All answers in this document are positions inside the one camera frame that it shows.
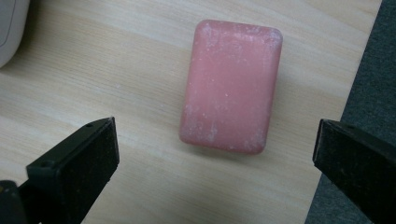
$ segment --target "wood grain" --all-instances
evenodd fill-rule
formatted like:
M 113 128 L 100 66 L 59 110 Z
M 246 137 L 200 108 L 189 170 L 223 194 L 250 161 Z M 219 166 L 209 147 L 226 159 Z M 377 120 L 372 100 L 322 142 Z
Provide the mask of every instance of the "wood grain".
M 380 0 L 32 1 L 0 69 L 0 179 L 83 124 L 114 116 L 120 166 L 84 223 L 304 223 L 318 122 L 339 119 Z M 284 36 L 267 147 L 189 146 L 178 123 L 195 25 Z

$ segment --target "white plastic object with rounded corner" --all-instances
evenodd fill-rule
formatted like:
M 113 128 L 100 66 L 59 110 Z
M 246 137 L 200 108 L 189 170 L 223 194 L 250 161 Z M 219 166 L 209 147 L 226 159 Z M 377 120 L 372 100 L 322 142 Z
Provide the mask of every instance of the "white plastic object with rounded corner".
M 30 0 L 0 0 L 0 67 L 21 43 Z

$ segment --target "rounded rectangular object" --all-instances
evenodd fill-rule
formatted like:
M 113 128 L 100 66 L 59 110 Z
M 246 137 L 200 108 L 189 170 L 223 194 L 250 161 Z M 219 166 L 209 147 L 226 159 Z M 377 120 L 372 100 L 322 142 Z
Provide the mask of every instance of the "rounded rectangular object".
M 249 154 L 262 152 L 282 41 L 274 28 L 201 21 L 193 40 L 180 140 Z

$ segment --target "light wood surface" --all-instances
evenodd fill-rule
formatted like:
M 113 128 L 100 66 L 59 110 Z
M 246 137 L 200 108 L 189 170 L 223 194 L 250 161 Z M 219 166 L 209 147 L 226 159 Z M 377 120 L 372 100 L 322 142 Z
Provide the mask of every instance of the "light wood surface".
M 380 0 L 32 1 L 0 69 L 0 179 L 90 121 L 114 116 L 120 165 L 83 223 L 304 223 L 318 122 L 340 119 Z M 178 124 L 195 25 L 284 36 L 267 147 L 189 146 Z

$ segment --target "block's top surface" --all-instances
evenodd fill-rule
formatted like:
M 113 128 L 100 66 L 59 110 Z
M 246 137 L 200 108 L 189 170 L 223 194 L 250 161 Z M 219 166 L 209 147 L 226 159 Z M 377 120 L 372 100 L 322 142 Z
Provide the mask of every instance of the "block's top surface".
M 265 146 L 282 35 L 274 28 L 202 21 L 191 55 L 180 139 L 259 153 Z

